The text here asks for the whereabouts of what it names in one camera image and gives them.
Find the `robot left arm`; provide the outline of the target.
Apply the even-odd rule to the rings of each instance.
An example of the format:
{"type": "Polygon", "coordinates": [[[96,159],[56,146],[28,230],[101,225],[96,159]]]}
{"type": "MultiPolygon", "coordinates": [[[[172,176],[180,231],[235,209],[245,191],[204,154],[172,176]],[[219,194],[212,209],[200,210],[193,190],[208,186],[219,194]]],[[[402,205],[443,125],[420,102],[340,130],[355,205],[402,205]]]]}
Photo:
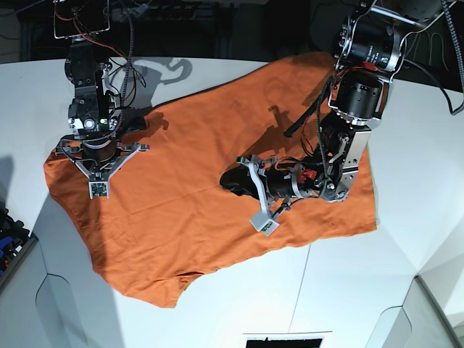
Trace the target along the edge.
{"type": "Polygon", "coordinates": [[[258,217],[272,221],[305,199],[345,200],[370,138],[368,122],[381,119],[394,76],[407,62],[408,38],[444,18],[462,58],[451,8],[451,1],[359,1],[341,27],[333,72],[284,131],[287,138],[303,133],[314,117],[316,147],[299,159],[238,157],[235,168],[223,173],[221,187],[258,200],[258,217]]]}

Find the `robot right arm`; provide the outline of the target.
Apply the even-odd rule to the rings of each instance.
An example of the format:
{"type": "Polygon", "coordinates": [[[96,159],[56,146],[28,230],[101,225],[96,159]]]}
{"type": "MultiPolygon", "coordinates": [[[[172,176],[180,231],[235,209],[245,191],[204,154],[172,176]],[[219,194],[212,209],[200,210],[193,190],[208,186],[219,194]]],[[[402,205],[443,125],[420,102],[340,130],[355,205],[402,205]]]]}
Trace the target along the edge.
{"type": "Polygon", "coordinates": [[[129,44],[124,52],[98,39],[111,28],[109,1],[54,1],[54,36],[70,40],[65,75],[74,87],[63,136],[56,154],[63,154],[88,179],[91,194],[109,193],[112,176],[135,154],[149,146],[124,144],[123,137],[146,130],[144,117],[132,108],[137,83],[145,80],[133,66],[134,27],[123,1],[117,10],[128,21],[129,44]]]}

